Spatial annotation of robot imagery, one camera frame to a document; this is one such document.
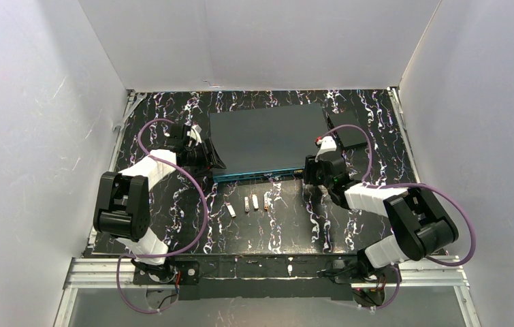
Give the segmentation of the large teal network switch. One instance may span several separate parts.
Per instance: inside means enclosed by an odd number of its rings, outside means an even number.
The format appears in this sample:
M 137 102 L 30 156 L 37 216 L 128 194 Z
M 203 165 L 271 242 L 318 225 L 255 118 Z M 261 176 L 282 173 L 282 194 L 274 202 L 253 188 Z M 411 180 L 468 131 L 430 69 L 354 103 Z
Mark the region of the large teal network switch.
M 315 140 L 327 131 L 320 104 L 211 113 L 210 137 L 226 165 L 212 169 L 216 183 L 286 176 L 315 155 Z

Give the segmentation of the small silver plug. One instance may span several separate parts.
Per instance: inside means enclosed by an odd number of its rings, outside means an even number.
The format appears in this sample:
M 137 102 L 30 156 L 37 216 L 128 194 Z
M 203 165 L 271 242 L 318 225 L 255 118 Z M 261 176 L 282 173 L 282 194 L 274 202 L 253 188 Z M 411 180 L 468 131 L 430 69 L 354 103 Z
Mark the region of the small silver plug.
M 247 196 L 244 197 L 244 212 L 245 213 L 250 212 L 249 198 Z
M 270 194 L 268 192 L 263 195 L 263 208 L 265 211 L 268 211 L 270 208 Z
M 228 210 L 231 218 L 233 218 L 233 219 L 236 218 L 236 212 L 235 212 L 233 206 L 230 203 L 227 202 L 226 203 L 226 207 L 227 207 L 227 210 Z

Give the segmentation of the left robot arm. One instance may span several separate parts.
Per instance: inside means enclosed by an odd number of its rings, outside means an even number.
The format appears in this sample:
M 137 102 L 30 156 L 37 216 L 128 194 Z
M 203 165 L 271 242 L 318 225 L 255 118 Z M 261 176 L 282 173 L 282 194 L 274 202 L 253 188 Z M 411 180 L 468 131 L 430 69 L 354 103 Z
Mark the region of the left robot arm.
M 108 234 L 130 250 L 131 259 L 161 266 L 173 253 L 150 228 L 149 193 L 174 172 L 187 177 L 196 190 L 202 188 L 185 169 L 224 169 L 210 138 L 201 136 L 199 125 L 171 124 L 162 145 L 120 172 L 105 172 L 100 178 L 93 217 L 97 232 Z

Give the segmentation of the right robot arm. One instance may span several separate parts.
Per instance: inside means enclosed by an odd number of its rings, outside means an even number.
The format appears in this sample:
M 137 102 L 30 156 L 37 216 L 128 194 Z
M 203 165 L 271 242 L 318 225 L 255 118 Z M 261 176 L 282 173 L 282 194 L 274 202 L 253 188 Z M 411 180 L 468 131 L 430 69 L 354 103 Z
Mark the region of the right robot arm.
M 336 151 L 305 158 L 307 185 L 322 185 L 334 204 L 389 220 L 392 235 L 357 252 L 355 267 L 365 275 L 407 260 L 419 261 L 453 243 L 459 232 L 442 204 L 424 186 L 376 188 L 349 177 Z

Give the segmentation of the metal wrench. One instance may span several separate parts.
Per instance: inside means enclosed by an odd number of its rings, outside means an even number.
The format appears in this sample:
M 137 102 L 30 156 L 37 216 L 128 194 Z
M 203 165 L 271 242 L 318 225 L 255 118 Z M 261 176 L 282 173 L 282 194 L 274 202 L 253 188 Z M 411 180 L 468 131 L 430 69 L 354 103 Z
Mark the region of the metal wrench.
M 129 96 L 127 107 L 123 113 L 121 120 L 117 121 L 112 131 L 122 131 L 126 125 L 127 120 L 133 114 L 135 109 L 147 98 L 147 93 L 134 93 Z

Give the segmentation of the small black network switch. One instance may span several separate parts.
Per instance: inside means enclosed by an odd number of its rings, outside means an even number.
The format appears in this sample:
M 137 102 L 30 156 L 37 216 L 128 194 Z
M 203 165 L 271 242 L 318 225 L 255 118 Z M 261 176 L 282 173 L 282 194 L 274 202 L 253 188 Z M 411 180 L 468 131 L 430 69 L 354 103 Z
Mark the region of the small black network switch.
M 352 112 L 329 113 L 327 115 L 327 126 L 333 129 L 341 125 L 355 125 L 361 127 L 359 121 Z M 343 151 L 362 149 L 367 146 L 366 137 L 358 129 L 343 127 L 333 133 L 338 148 Z

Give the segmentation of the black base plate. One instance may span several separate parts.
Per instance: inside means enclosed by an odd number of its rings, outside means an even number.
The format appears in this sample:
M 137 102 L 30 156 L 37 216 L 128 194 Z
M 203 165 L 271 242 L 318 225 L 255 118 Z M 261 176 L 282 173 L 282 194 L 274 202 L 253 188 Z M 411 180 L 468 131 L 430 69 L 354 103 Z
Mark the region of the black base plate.
M 138 263 L 138 286 L 179 289 L 180 299 L 330 298 L 380 305 L 399 283 L 395 266 L 371 268 L 355 254 L 177 255 L 160 268 Z

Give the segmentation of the aluminium front rail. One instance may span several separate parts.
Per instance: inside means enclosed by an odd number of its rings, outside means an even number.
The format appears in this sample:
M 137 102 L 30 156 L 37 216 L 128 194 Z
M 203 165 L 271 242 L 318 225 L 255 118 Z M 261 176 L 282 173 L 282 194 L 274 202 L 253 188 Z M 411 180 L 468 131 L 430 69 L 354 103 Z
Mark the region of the aluminium front rail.
M 311 280 L 338 259 L 339 255 L 185 255 L 171 259 L 170 264 L 181 273 L 180 284 L 197 285 L 209 280 Z M 461 266 L 446 267 L 422 260 L 401 263 L 398 270 L 403 287 L 470 285 Z M 118 284 L 127 288 L 160 287 L 129 259 L 119 262 L 117 258 L 74 259 L 64 286 L 115 288 Z

